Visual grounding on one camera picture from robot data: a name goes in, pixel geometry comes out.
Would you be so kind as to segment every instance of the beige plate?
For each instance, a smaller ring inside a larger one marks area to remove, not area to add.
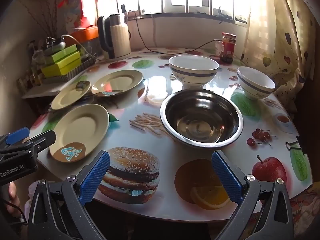
[[[98,97],[110,97],[126,92],[143,79],[137,70],[120,70],[100,78],[91,88],[91,92]]]
[[[85,80],[65,87],[54,98],[51,103],[51,108],[53,110],[59,110],[72,105],[88,92],[90,86],[90,82]]]
[[[54,128],[56,141],[49,149],[52,157],[71,163],[86,157],[100,143],[109,126],[107,110],[88,104],[72,109]]]

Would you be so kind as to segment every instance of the hamburger print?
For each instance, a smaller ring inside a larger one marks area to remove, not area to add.
[[[105,196],[128,204],[143,204],[159,184],[159,159],[153,154],[126,147],[108,150],[110,166],[98,189]]]

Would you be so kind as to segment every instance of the stainless steel basin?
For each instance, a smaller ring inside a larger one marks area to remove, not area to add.
[[[160,118],[174,139],[194,147],[224,147],[234,142],[243,129],[238,107],[204,89],[187,89],[168,96],[161,105]]]

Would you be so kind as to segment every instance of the jar with red lid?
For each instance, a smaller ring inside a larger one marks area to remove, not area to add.
[[[220,60],[227,64],[233,61],[233,52],[235,50],[236,35],[230,33],[222,33],[222,45],[220,52]]]

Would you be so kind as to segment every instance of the window sill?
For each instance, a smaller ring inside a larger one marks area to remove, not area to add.
[[[239,22],[239,21],[234,21],[231,19],[227,19],[224,17],[220,17],[217,15],[208,15],[204,13],[184,13],[184,12],[169,12],[169,13],[154,13],[152,14],[153,18],[158,18],[158,17],[194,17],[194,18],[204,18],[204,19],[212,19],[212,20],[217,20],[220,22],[227,22],[227,23],[232,23],[236,24],[242,27],[247,27],[246,23]],[[147,19],[147,18],[152,18],[151,14],[143,14],[143,15],[137,15],[137,19]],[[134,21],[136,19],[135,16],[129,16],[128,21]]]

